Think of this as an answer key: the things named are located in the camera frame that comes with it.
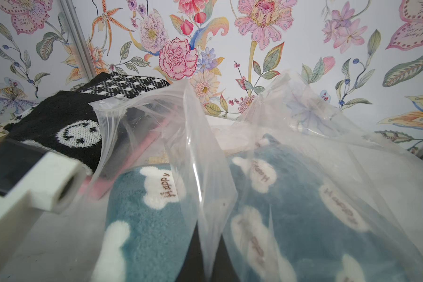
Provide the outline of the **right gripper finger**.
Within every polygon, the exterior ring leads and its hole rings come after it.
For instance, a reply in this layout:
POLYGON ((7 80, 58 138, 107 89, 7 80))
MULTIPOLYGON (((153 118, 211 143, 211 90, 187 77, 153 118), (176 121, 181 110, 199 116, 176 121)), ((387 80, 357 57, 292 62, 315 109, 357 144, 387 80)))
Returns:
POLYGON ((207 260, 203 251, 203 240, 196 224, 192 229, 184 223, 174 229, 174 252, 180 256, 180 269, 177 282, 239 282, 234 263, 237 249, 230 234, 223 232, 215 250, 211 273, 207 273, 207 260))

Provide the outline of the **cream folded blanket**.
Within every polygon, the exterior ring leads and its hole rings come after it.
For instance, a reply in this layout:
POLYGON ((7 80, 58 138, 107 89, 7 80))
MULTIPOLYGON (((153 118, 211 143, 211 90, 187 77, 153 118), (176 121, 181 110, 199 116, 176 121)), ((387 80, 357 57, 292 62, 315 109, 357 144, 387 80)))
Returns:
POLYGON ((178 166, 189 161, 204 164, 259 146, 248 125, 235 123, 210 125, 187 121, 172 123, 155 132, 159 136, 142 153, 137 164, 178 166))

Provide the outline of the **clear plastic vacuum bag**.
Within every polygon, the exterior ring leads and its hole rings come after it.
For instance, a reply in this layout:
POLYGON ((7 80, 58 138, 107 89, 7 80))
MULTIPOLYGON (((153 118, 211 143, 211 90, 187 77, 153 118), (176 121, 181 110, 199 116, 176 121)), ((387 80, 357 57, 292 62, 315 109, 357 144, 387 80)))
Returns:
POLYGON ((183 81, 93 102, 68 282, 423 282, 423 161, 286 72, 230 126, 183 81))

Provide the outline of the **black white patterned blanket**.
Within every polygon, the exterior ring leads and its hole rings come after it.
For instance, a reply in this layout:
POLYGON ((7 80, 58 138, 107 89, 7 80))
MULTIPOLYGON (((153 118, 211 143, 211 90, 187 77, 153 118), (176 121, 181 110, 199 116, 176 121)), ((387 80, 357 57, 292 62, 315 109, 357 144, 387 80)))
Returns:
POLYGON ((169 82, 150 76, 102 73, 74 91, 59 91, 4 126, 7 138, 78 160, 92 175, 100 161, 102 135, 91 104, 106 98, 133 99, 169 82))

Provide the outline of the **pink blanket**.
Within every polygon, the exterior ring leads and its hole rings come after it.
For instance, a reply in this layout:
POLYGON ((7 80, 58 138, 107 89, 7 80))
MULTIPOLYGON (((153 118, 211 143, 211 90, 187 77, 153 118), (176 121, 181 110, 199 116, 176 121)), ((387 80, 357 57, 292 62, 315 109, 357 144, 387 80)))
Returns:
POLYGON ((101 158, 92 176, 80 188, 94 200, 99 200, 112 188, 116 178, 130 168, 160 136, 159 127, 169 121, 157 121, 151 116, 123 118, 109 125, 102 145, 101 158))

